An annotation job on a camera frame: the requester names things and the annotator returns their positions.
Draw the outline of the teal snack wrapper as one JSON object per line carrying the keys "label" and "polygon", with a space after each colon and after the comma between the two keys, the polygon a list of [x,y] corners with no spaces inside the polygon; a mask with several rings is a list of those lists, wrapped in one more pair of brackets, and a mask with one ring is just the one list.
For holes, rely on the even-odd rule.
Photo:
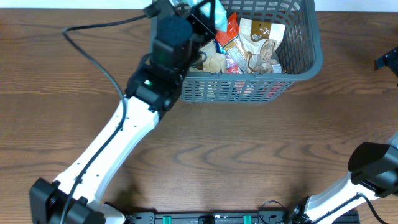
{"label": "teal snack wrapper", "polygon": [[216,30],[226,32],[228,27],[227,12],[219,0],[169,0],[173,7],[185,4],[190,10],[197,9],[200,14],[215,26]]}

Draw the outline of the orange cracker package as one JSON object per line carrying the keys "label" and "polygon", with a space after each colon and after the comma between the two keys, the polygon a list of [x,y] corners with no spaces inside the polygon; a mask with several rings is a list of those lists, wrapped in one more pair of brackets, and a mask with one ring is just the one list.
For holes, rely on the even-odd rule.
{"label": "orange cracker package", "polygon": [[226,32],[218,31],[215,40],[221,44],[225,51],[238,64],[243,74],[253,74],[247,72],[246,56],[239,35],[240,20],[236,13],[230,15],[228,17]]}

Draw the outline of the colourful tissue pack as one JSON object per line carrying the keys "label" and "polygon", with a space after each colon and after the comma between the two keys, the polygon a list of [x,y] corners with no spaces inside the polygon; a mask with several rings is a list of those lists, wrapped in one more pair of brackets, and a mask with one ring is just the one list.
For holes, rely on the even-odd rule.
{"label": "colourful tissue pack", "polygon": [[[214,42],[216,45],[216,52],[219,54],[223,54],[226,57],[226,71],[223,73],[243,74],[243,71],[240,69],[238,64],[231,58],[231,56],[227,53],[227,51],[225,51],[225,49],[221,46],[221,44],[217,40],[214,40]],[[244,81],[237,82],[237,85],[235,85],[233,88],[233,94],[238,95],[239,93],[241,93],[243,85]]]}

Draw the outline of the grey plastic basket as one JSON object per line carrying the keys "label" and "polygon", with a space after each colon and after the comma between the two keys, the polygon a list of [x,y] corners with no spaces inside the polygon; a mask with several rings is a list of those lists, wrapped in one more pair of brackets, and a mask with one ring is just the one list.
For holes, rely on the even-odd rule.
{"label": "grey plastic basket", "polygon": [[314,0],[217,1],[216,26],[184,79],[185,101],[268,102],[321,70]]}

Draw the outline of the cream brown snack bag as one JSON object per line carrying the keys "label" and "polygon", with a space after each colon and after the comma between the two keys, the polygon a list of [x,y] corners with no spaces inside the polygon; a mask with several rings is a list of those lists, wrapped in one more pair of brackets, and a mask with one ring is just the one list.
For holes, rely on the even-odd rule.
{"label": "cream brown snack bag", "polygon": [[210,40],[207,44],[200,48],[200,54],[202,58],[210,58],[216,53],[215,40]]}

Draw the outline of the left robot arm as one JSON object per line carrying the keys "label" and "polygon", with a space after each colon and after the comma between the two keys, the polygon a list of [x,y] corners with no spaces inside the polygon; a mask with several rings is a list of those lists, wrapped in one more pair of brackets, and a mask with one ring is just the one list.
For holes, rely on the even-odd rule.
{"label": "left robot arm", "polygon": [[155,1],[143,16],[157,27],[109,122],[84,153],[54,181],[38,179],[29,191],[34,223],[126,223],[127,216],[101,200],[132,150],[179,99],[201,48],[216,34],[219,1]]}

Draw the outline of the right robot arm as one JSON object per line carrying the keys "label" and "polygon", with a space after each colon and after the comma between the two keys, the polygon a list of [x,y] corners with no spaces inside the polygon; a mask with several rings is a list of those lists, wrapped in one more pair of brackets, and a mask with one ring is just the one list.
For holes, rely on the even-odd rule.
{"label": "right robot arm", "polygon": [[379,223],[385,221],[372,201],[397,195],[397,134],[387,144],[364,142],[351,155],[348,172],[325,191],[306,197],[285,223],[333,223],[366,203]]}

